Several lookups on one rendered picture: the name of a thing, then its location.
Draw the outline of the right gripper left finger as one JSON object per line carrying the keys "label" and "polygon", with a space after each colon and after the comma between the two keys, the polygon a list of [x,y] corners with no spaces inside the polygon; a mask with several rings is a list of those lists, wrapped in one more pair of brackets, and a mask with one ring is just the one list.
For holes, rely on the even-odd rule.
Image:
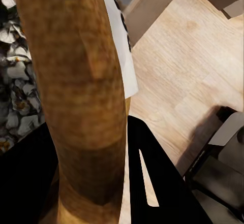
{"label": "right gripper left finger", "polygon": [[46,122],[0,155],[0,224],[38,224],[57,165]]}

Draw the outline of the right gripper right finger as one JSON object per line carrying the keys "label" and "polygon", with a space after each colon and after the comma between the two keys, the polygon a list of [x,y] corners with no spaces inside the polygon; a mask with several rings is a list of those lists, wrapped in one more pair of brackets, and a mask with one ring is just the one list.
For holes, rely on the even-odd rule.
{"label": "right gripper right finger", "polygon": [[[128,116],[131,224],[213,224],[147,124]],[[141,150],[159,207],[147,203]]]}

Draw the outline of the popcorn bag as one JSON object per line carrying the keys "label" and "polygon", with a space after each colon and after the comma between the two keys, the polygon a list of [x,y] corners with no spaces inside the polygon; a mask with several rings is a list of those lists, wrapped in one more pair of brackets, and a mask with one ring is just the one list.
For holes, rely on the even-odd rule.
{"label": "popcorn bag", "polygon": [[117,0],[15,0],[58,165],[38,224],[119,224],[138,85]]}

